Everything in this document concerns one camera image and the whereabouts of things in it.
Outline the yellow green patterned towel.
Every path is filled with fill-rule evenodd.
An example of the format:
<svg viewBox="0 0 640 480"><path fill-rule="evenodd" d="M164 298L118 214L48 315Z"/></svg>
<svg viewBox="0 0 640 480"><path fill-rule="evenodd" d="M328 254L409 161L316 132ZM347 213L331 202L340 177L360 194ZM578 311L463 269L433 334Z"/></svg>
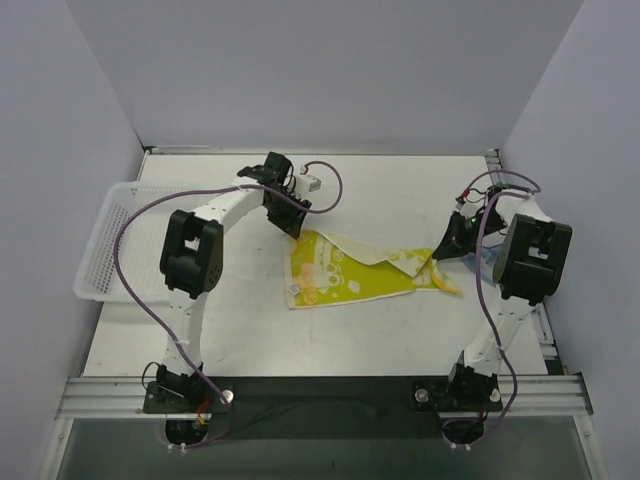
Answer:
<svg viewBox="0 0 640 480"><path fill-rule="evenodd" d="M288 308L313 309L420 291L460 296L462 289L432 258L430 248L381 247L304 230L283 255Z"/></svg>

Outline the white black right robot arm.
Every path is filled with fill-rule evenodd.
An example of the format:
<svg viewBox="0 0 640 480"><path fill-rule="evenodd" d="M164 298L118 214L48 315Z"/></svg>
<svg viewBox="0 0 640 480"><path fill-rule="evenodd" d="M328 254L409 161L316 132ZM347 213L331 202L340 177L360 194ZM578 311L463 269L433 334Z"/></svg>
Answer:
<svg viewBox="0 0 640 480"><path fill-rule="evenodd" d="M492 270L499 293L488 304L482 289L483 239L500 230L506 237ZM439 263L475 255L476 292L485 316L443 385L452 408L463 410L477 400L495 399L497 375L508 363L506 351L524 319L556 292L572 234L569 225L544 214L531 195L513 190L493 195L472 217L452 213L432 259Z"/></svg>

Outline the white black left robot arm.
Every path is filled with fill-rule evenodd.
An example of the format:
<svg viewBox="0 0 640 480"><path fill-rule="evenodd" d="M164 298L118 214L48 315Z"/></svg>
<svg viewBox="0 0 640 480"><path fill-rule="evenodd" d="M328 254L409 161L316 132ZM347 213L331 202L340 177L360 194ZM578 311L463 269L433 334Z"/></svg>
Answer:
<svg viewBox="0 0 640 480"><path fill-rule="evenodd" d="M231 185L204 205L176 210L169 218L160 272L168 288L170 313L165 324L170 332L156 382L181 412L195 409L202 399L204 308L223 273L225 234L263 207L269 222L294 239L300 236L312 206L308 195L320 189L321 181L307 168L291 176L291 168L287 157L271 152L262 165L238 171Z"/></svg>

